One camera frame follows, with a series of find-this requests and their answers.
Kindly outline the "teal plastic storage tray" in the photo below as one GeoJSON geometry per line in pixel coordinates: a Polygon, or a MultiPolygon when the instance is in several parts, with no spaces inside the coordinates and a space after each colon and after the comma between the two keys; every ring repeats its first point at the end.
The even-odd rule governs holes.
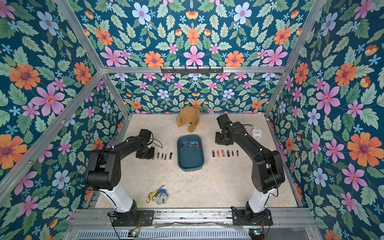
{"type": "Polygon", "coordinates": [[[198,135],[186,135],[177,140],[178,166],[184,172],[200,170],[205,163],[202,139],[198,135]]]}

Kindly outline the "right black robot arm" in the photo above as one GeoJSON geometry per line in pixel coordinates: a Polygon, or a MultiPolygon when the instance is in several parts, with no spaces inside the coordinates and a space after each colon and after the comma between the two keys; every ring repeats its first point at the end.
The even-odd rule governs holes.
{"type": "Polygon", "coordinates": [[[271,195],[277,196],[278,189],[285,182],[282,156],[279,151],[271,151],[249,134],[243,124],[232,122],[227,114],[217,117],[221,129],[215,135],[217,145],[229,146],[236,143],[252,161],[252,182],[255,190],[246,208],[252,214],[266,209],[271,195]]]}

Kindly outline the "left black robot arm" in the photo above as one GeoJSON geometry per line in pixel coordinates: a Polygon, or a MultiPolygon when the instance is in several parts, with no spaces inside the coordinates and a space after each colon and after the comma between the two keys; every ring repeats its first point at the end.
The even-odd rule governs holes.
{"type": "Polygon", "coordinates": [[[119,214],[133,214],[137,205],[128,196],[120,180],[122,178],[121,160],[135,153],[136,158],[151,159],[155,148],[151,147],[153,133],[141,129],[138,136],[128,137],[123,142],[105,150],[94,150],[85,172],[86,184],[96,192],[102,193],[119,214]]]}

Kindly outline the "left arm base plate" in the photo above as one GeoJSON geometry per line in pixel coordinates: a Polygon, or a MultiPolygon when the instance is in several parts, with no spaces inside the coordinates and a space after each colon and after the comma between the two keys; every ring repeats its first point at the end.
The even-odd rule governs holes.
{"type": "Polygon", "coordinates": [[[154,211],[131,210],[127,213],[115,213],[112,220],[113,227],[141,227],[151,226],[154,220],[154,211]]]}

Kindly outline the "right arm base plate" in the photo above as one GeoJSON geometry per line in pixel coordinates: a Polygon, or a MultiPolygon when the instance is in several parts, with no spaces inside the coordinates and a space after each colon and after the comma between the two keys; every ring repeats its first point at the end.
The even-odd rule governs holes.
{"type": "Polygon", "coordinates": [[[244,210],[231,207],[234,226],[272,226],[273,219],[271,211],[264,209],[260,213],[254,213],[250,207],[244,210]]]}

